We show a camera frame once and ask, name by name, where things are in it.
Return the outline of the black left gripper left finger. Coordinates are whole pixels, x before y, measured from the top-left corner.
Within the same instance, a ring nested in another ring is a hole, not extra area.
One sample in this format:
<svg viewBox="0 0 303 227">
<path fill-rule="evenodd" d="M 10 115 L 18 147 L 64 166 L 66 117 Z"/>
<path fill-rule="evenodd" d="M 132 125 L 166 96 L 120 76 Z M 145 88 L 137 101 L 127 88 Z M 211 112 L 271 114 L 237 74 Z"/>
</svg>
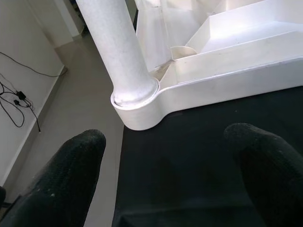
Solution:
<svg viewBox="0 0 303 227">
<path fill-rule="evenodd" d="M 7 209 L 2 227 L 82 227 L 98 183 L 106 138 L 87 130 L 67 140 Z"/>
</svg>

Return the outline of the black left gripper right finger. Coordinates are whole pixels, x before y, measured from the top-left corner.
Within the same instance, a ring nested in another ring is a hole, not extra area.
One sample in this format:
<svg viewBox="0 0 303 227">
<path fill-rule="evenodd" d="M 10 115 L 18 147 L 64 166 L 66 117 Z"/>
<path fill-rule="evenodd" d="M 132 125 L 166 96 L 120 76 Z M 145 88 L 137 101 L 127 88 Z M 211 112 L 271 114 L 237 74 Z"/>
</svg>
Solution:
<svg viewBox="0 0 303 227">
<path fill-rule="evenodd" d="M 248 196 L 268 227 L 303 225 L 303 157 L 282 137 L 247 123 L 223 133 Z"/>
</svg>

